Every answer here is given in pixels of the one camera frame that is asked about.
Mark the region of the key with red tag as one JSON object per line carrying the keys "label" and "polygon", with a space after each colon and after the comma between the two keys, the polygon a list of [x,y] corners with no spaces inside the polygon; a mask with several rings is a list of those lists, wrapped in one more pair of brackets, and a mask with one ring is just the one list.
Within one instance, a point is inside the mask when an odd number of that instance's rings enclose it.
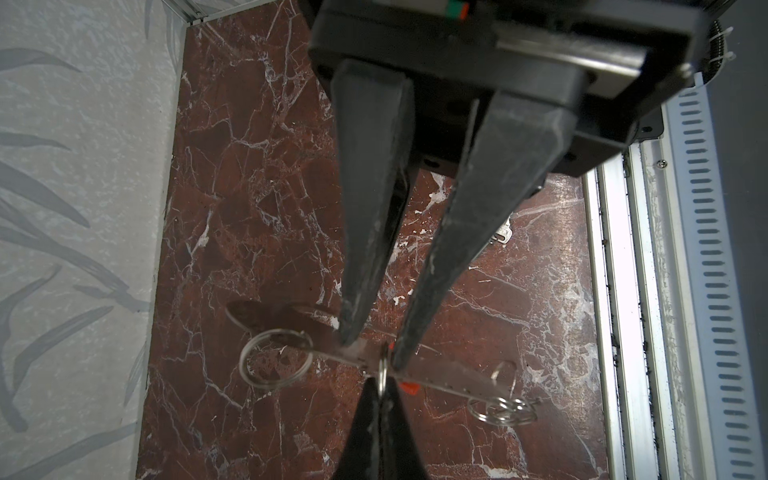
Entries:
{"label": "key with red tag", "polygon": [[420,391],[420,385],[414,382],[401,382],[400,388],[404,393],[411,396],[417,395]]}

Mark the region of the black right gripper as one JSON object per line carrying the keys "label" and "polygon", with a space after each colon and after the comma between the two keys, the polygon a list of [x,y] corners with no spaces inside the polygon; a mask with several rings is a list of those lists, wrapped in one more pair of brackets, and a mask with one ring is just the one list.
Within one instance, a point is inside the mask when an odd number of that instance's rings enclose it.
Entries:
{"label": "black right gripper", "polygon": [[300,9],[331,100],[345,60],[412,81],[417,170],[454,176],[474,142],[410,297],[391,357],[397,371],[455,281],[553,168],[578,177],[615,156],[688,83],[711,21],[700,1],[304,1]]}

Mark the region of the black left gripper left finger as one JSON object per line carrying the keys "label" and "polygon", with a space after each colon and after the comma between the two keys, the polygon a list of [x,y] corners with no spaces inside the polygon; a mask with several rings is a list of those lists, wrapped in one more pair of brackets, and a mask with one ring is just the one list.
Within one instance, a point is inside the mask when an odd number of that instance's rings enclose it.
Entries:
{"label": "black left gripper left finger", "polygon": [[348,438],[333,480],[375,480],[380,473],[380,407],[378,383],[365,381]]}

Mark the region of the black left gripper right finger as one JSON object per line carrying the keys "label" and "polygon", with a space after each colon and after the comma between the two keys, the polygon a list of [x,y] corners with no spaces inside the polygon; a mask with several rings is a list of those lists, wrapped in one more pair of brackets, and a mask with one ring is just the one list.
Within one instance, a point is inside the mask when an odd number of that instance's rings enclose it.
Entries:
{"label": "black left gripper right finger", "polygon": [[388,377],[379,403],[379,478],[427,480],[397,382]]}

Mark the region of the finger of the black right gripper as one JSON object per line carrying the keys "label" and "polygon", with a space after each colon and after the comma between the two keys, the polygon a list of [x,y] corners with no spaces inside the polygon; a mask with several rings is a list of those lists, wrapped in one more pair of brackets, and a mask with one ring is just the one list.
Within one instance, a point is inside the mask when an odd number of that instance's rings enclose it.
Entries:
{"label": "finger of the black right gripper", "polygon": [[331,82],[344,220],[339,341],[360,336],[377,298],[417,168],[415,98],[403,73],[345,60]]}

